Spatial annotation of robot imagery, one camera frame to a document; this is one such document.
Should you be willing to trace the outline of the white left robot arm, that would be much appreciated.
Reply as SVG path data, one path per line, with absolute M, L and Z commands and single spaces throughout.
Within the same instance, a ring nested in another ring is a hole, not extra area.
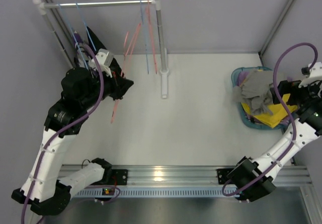
M 96 158 L 70 176 L 59 178 L 65 153 L 79 134 L 83 123 L 106 97 L 121 99 L 134 82 L 118 71 L 98 73 L 77 67 L 69 70 L 61 81 L 61 98 L 48 111 L 43 138 L 32 171 L 12 199 L 37 215 L 62 213 L 78 192 L 86 187 L 111 182 L 112 165 Z

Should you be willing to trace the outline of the purple trousers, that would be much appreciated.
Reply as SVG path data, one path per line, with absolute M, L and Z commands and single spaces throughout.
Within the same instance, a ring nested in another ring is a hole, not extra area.
M 273 104 L 273 72 L 251 69 L 239 73 L 233 87 L 233 100 L 241 104 L 248 120 L 275 128 L 287 125 L 289 116 L 284 107 Z

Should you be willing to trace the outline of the yellow garment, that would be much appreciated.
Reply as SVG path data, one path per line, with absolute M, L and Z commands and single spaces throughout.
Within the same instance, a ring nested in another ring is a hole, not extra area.
M 241 103 L 243 110 L 249 117 L 270 128 L 289 119 L 289 115 L 281 103 L 273 104 L 271 93 L 238 94 L 236 101 Z

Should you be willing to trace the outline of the grey beige garment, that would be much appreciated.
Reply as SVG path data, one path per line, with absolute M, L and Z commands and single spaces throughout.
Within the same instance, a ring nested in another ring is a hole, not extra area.
M 238 94 L 254 94 L 259 95 L 265 92 L 270 92 L 270 87 L 273 83 L 273 72 L 263 70 L 252 70 L 247 75 L 246 79 L 239 85 L 233 87 L 232 97 L 235 102 Z

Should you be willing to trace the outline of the pink wire hanger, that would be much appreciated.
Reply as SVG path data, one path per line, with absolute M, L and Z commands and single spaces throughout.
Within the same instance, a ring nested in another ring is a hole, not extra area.
M 148 2 L 146 7 L 146 16 L 148 20 L 148 30 L 149 30 L 150 45 L 151 45 L 152 56 L 153 56 L 154 72 L 157 74 L 158 67 L 157 67 L 157 60 L 156 60 L 156 53 L 155 53 L 154 35 L 153 35 L 153 29 L 151 24 L 150 5 L 151 3 Z
M 137 38 L 141 29 L 142 23 L 138 23 L 136 29 L 132 35 L 132 38 L 128 42 L 129 39 L 129 31 L 126 33 L 124 44 L 123 44 L 123 64 L 121 67 L 121 75 L 125 78 L 127 75 L 127 65 L 131 62 L 132 54 L 134 51 L 134 47 L 137 42 Z

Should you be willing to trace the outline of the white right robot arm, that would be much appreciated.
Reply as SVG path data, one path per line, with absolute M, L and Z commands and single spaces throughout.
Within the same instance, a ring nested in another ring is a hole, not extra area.
M 281 139 L 256 159 L 244 157 L 227 174 L 222 187 L 225 197 L 234 196 L 243 202 L 256 201 L 276 186 L 274 179 L 283 166 L 310 142 L 321 137 L 321 81 L 304 88 L 312 98 L 305 100 Z

